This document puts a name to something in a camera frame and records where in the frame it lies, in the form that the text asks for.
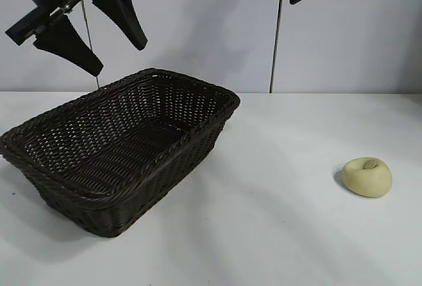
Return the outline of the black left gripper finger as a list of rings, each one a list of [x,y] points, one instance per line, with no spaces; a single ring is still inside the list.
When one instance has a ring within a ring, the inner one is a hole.
[[[132,0],[92,0],[92,3],[119,27],[137,49],[146,47],[147,38],[138,21]]]
[[[99,75],[102,62],[83,42],[67,16],[61,16],[51,24],[36,31],[34,46],[68,60],[91,75]]]

